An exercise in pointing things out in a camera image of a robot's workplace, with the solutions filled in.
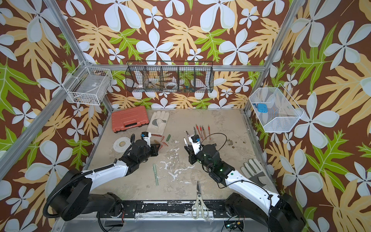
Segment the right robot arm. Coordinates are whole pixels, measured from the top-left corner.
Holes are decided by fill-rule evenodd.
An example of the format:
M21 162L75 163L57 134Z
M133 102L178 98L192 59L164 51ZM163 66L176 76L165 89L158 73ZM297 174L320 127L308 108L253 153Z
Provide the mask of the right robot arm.
M225 201L230 216L251 218L271 232L300 232L304 229L306 219L289 194L271 192L244 177L221 160L215 144L193 143L184 148L190 164L200 163L220 189L235 191Z

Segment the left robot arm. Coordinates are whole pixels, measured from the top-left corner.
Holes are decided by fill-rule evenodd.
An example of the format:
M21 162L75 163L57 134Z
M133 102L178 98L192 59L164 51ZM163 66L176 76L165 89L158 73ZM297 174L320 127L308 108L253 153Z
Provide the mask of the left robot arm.
M118 215L122 208L122 200L118 196L111 192L92 194L91 191L114 179L132 174L142 162L158 156L160 147L160 144L137 140L112 164L84 172L69 170L47 197L43 216L70 221L81 214L92 212Z

